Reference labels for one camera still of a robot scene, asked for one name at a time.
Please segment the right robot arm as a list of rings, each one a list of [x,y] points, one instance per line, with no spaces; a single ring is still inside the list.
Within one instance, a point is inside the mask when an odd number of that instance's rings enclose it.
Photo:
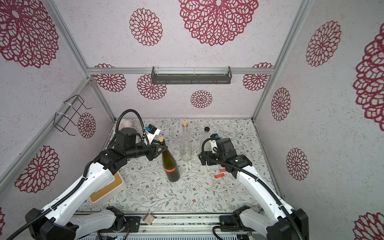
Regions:
[[[203,141],[202,147],[210,143],[210,151],[202,150],[199,158],[203,166],[220,165],[240,182],[256,199],[264,211],[257,213],[244,206],[233,215],[236,227],[227,224],[213,227],[216,230],[249,232],[251,240],[308,240],[309,218],[302,210],[295,210],[285,202],[261,177],[251,160],[237,154],[231,139],[212,135]]]

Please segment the dark green wine bottle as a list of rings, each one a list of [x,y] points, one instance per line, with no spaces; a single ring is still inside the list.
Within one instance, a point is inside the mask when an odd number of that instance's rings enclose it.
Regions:
[[[162,158],[163,168],[165,170],[168,180],[170,182],[177,182],[180,179],[180,173],[176,160],[169,151],[169,149],[166,149],[164,152],[162,152]]]

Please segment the tall clear corked bottle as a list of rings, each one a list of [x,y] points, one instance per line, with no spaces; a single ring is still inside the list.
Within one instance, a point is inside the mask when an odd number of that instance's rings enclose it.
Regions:
[[[181,139],[180,152],[183,161],[188,162],[192,159],[192,142],[190,139],[187,121],[183,121],[183,133]]]

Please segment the clear bottle with red label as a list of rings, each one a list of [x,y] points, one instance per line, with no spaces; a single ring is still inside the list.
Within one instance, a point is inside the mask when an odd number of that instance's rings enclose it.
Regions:
[[[205,127],[204,128],[204,131],[200,134],[200,152],[203,152],[203,151],[209,151],[211,152],[212,149],[211,149],[211,141],[207,141],[205,143],[205,145],[203,146],[203,142],[210,138],[211,137],[211,134],[210,134],[210,128],[209,127]]]

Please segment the red peeled label sticker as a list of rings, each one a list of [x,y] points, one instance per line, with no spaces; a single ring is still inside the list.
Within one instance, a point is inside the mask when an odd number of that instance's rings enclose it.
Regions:
[[[217,174],[217,175],[215,175],[214,177],[216,178],[216,179],[219,179],[219,178],[222,178],[222,177],[224,177],[225,176],[225,174],[224,173],[221,173],[221,174]]]

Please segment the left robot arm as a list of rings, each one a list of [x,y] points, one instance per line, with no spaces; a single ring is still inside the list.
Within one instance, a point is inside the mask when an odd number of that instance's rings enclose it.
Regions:
[[[74,213],[93,193],[110,185],[115,174],[130,159],[147,157],[152,161],[166,150],[155,138],[160,129],[153,125],[145,128],[143,140],[136,141],[139,133],[132,128],[117,132],[110,149],[103,150],[94,160],[87,163],[80,176],[59,197],[26,214],[27,227],[35,240],[77,240],[93,232],[110,230],[119,232],[125,228],[126,219],[122,211],[115,207],[76,218]]]

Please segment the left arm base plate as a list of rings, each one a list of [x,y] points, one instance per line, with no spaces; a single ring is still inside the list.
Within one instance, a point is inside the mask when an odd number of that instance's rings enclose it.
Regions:
[[[140,221],[140,217],[117,217],[108,231],[115,233],[137,233],[139,231]]]

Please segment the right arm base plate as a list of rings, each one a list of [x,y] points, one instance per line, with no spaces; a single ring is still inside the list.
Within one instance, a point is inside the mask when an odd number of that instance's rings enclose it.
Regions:
[[[240,217],[235,215],[221,215],[219,216],[220,230],[223,232],[230,231],[243,231],[249,228],[245,227],[240,220]]]

